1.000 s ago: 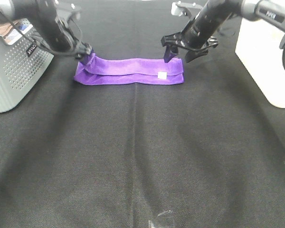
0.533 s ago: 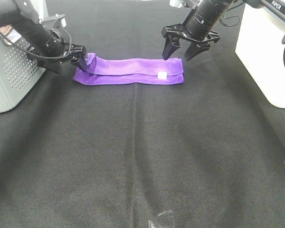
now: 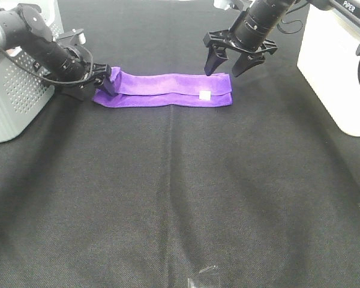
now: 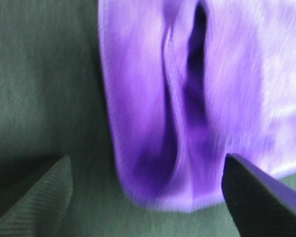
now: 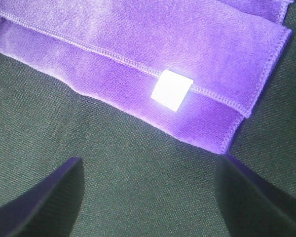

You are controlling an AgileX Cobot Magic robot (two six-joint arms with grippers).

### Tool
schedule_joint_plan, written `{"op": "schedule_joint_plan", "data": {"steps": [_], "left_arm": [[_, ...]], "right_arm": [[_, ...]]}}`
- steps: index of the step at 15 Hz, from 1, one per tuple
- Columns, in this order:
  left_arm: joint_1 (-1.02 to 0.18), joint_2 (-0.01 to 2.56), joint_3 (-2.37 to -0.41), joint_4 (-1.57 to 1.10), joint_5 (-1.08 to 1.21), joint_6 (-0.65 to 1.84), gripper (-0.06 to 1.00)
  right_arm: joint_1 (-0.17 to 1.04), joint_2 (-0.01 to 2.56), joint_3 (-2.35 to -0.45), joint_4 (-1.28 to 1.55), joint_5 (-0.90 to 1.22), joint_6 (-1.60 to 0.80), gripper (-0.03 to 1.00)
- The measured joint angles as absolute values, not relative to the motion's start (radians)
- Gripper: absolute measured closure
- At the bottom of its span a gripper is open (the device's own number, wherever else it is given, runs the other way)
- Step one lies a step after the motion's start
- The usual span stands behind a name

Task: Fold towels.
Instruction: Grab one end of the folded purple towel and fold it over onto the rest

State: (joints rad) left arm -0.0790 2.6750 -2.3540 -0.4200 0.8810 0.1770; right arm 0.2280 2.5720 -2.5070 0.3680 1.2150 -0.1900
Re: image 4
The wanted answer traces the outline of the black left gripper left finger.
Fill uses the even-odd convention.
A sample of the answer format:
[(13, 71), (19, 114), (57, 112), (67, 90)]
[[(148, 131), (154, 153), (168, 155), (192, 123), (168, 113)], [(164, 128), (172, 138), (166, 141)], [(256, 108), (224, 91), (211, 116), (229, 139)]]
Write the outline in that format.
[(0, 217), (0, 237), (55, 237), (72, 191), (71, 161), (64, 156)]

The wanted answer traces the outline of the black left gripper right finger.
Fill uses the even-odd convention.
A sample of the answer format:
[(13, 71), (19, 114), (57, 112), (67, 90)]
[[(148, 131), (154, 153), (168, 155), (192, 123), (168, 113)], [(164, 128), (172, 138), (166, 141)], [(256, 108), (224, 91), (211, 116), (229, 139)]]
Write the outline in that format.
[(242, 237), (296, 237), (296, 191), (238, 154), (227, 154), (222, 194)]

